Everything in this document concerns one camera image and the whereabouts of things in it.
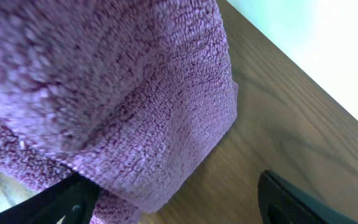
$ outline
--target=white surface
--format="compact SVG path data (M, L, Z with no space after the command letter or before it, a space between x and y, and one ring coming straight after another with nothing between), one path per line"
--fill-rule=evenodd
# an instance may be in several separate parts
M228 1L358 120L358 1Z

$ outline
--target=purple cloth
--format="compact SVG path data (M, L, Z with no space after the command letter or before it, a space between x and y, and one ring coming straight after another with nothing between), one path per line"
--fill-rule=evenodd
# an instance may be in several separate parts
M214 1L0 1L0 171L103 189L93 223L165 204L236 118Z

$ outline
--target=wooden surface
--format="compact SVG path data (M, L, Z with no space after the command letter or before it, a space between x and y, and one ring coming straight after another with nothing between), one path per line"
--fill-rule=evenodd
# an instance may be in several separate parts
M262 223L264 169L358 221L358 122L232 6L219 6L238 118L171 201L141 223ZM0 184L6 207L19 200L10 195L28 194L10 181Z

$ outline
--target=tabletop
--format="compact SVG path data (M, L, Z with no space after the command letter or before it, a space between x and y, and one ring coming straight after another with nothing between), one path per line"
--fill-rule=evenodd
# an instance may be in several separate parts
M237 120L140 223L262 223L257 182L265 169L358 222L358 121L229 3L218 3L239 85ZM0 174L0 209L33 194Z

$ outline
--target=black object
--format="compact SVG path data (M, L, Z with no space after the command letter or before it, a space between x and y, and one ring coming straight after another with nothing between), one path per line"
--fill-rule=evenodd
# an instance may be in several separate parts
M0 224L89 224L99 186L73 174L47 190L0 213Z
M260 175L258 199L264 224L357 224L270 170Z

